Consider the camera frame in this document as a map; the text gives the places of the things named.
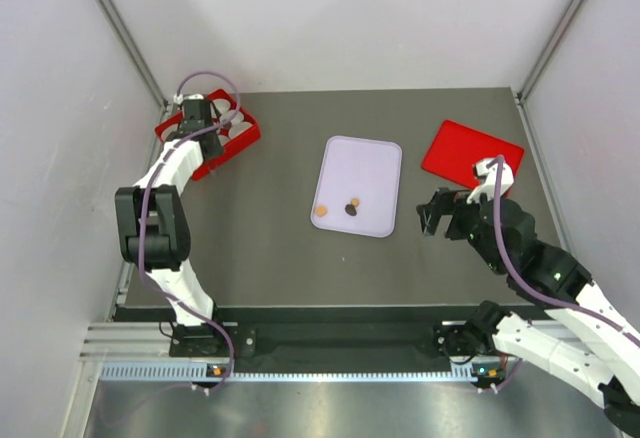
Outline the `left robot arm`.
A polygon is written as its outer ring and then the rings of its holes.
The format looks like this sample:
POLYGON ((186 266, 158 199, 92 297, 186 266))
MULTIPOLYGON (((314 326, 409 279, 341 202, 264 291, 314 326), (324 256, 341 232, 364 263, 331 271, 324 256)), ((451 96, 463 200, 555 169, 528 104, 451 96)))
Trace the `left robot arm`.
POLYGON ((190 262, 191 234, 181 194, 208 158, 223 151, 214 129, 212 104, 200 94, 177 97, 182 118, 159 158, 130 187, 115 194, 123 259, 137 265, 175 313, 175 356, 215 356, 226 348, 227 332, 216 324, 215 301, 202 288, 190 262))

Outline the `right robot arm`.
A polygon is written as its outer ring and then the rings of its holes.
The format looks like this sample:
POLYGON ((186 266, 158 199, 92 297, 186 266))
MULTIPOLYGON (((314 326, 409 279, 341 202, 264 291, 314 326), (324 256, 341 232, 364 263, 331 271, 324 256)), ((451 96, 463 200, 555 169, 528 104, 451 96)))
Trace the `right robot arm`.
POLYGON ((567 251, 540 240, 534 217, 510 199, 470 203, 465 192, 440 188, 416 212, 426 236, 435 234, 442 217, 450 217, 447 239, 466 241, 519 297, 582 344, 572 346, 484 301, 463 325, 442 332, 442 352, 527 361, 587 396, 621 432, 638 436, 639 334, 588 270, 567 251))

